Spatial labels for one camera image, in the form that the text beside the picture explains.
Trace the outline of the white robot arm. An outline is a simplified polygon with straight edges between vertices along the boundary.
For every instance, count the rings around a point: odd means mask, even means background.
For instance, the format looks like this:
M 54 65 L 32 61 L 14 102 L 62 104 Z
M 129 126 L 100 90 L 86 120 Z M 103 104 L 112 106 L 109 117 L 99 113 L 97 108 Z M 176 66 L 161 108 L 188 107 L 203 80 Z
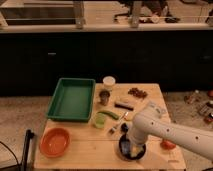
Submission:
M 213 132 L 164 122 L 165 110 L 148 102 L 132 120 L 128 138 L 134 145 L 144 145 L 149 135 L 157 136 L 213 161 Z

